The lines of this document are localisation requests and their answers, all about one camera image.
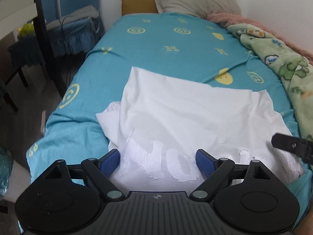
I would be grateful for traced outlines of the yellow headboard cushion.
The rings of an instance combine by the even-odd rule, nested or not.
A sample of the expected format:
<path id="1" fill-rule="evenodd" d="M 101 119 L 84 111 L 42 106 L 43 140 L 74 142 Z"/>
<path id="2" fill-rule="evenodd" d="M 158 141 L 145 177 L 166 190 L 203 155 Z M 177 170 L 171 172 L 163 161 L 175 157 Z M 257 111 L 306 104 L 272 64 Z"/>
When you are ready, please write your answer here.
<path id="1" fill-rule="evenodd" d="M 154 0 L 121 0 L 121 15 L 158 13 Z"/>

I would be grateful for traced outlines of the pink fluffy blanket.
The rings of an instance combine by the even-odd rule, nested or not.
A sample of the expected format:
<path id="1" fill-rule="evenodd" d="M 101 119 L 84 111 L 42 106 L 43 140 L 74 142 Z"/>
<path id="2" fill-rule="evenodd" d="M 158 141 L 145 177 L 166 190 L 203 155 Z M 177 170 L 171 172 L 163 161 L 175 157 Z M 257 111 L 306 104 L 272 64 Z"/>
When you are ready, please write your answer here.
<path id="1" fill-rule="evenodd" d="M 266 31 L 266 32 L 272 34 L 273 36 L 275 36 L 277 39 L 283 41 L 294 52 L 304 56 L 309 61 L 309 63 L 312 65 L 312 62 L 313 62 L 313 60 L 312 60 L 313 59 L 312 53 L 310 53 L 307 50 L 304 50 L 304 49 L 296 46 L 295 44 L 293 44 L 290 41 L 286 40 L 284 37 L 280 36 L 275 31 L 270 30 L 269 28 L 267 28 L 266 26 L 264 26 L 263 24 L 261 24 L 260 22 L 258 22 L 256 20 L 252 20 L 252 19 L 249 19 L 249 18 L 244 18 L 243 16 L 237 15 L 237 14 L 212 13 L 212 14 L 209 14 L 207 16 L 207 21 L 211 21 L 213 23 L 217 23 L 217 24 L 219 24 L 223 28 L 227 28 L 230 25 L 240 24 L 240 23 L 246 23 L 246 24 L 254 25 L 255 27 L 258 27 L 258 28 Z"/>

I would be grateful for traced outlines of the white t-shirt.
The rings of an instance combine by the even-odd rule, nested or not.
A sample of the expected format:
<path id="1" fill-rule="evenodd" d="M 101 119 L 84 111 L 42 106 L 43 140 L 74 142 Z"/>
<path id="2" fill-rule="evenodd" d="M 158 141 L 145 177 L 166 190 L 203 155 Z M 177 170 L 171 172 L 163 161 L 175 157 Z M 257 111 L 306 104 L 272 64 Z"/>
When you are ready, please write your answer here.
<path id="1" fill-rule="evenodd" d="M 284 184 L 305 170 L 293 154 L 271 147 L 289 134 L 267 91 L 211 87 L 134 67 L 122 99 L 97 120 L 121 154 L 110 180 L 123 190 L 192 192 L 204 181 L 196 151 L 238 164 L 260 160 Z"/>

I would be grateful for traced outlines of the green cartoon fleece blanket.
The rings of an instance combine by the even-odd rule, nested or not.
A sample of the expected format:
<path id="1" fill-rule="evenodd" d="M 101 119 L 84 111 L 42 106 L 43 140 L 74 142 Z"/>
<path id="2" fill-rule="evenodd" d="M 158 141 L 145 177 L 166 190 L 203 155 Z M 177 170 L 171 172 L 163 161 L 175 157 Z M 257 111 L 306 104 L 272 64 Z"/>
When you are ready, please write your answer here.
<path id="1" fill-rule="evenodd" d="M 254 25 L 233 24 L 227 31 L 278 76 L 294 108 L 302 138 L 312 141 L 312 65 L 309 60 Z"/>

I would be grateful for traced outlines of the small plush toy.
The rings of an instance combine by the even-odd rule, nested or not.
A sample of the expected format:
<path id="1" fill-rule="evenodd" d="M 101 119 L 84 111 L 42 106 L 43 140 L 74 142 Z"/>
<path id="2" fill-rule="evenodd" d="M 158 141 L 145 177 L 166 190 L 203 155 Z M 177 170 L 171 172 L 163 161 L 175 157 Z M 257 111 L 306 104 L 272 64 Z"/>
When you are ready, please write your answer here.
<path id="1" fill-rule="evenodd" d="M 34 34 L 34 25 L 33 22 L 27 22 L 23 27 L 17 29 L 17 38 L 22 39 Z"/>

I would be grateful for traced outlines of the grey cloth on chair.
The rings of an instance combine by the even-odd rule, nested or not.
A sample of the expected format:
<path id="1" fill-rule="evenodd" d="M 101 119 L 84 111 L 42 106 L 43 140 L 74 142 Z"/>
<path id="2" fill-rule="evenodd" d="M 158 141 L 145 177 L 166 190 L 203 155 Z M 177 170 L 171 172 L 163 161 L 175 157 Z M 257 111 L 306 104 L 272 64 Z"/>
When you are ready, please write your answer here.
<path id="1" fill-rule="evenodd" d="M 92 6 L 85 6 L 78 9 L 71 14 L 62 16 L 61 18 L 54 20 L 46 25 L 47 30 L 55 29 L 61 27 L 62 24 L 71 23 L 85 18 L 97 19 L 99 17 L 98 10 Z"/>

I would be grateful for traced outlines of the white dark-top desk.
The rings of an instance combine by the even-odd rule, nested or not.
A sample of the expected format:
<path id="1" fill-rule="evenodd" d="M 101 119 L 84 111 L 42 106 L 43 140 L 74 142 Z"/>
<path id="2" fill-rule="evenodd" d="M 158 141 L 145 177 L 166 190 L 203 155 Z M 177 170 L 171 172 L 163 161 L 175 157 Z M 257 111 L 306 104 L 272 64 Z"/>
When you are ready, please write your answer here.
<path id="1" fill-rule="evenodd" d="M 66 85 L 59 70 L 53 68 L 55 56 L 48 37 L 41 0 L 1 0 L 1 39 L 29 20 L 34 23 L 36 39 L 48 76 L 53 80 L 59 95 L 63 97 Z"/>

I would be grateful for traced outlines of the blue folding chair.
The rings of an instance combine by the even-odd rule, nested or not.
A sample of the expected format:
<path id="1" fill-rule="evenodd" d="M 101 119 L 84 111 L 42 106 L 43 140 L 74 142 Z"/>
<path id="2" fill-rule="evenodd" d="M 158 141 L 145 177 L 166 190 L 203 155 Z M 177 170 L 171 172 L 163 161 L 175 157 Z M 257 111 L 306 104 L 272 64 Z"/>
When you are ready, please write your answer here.
<path id="1" fill-rule="evenodd" d="M 88 53 L 104 35 L 99 0 L 41 0 L 56 57 Z"/>

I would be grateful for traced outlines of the grey pillow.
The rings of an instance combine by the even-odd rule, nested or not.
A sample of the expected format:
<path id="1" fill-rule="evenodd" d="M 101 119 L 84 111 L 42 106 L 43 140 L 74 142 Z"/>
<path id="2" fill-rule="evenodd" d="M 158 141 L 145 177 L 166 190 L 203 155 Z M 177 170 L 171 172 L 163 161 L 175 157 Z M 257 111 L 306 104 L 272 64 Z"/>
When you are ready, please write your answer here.
<path id="1" fill-rule="evenodd" d="M 212 13 L 240 15 L 237 0 L 154 0 L 159 14 L 174 12 L 206 19 Z"/>

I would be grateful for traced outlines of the teal smiley bed sheet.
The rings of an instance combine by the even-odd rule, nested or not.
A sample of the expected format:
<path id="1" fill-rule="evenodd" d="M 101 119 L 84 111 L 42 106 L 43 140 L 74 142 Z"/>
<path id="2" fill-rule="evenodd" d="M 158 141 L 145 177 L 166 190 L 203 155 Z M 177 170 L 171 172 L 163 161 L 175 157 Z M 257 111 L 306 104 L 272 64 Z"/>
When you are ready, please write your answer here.
<path id="1" fill-rule="evenodd" d="M 299 135 L 281 80 L 226 29 L 179 13 L 129 14 L 120 18 L 87 54 L 48 118 L 45 136 L 28 150 L 32 180 L 58 159 L 75 165 L 112 150 L 96 115 L 110 103 L 121 101 L 134 67 L 211 87 L 267 91 L 289 135 Z M 312 172 L 300 162 L 305 173 L 285 185 L 299 202 L 299 214 L 304 215 L 312 196 Z"/>

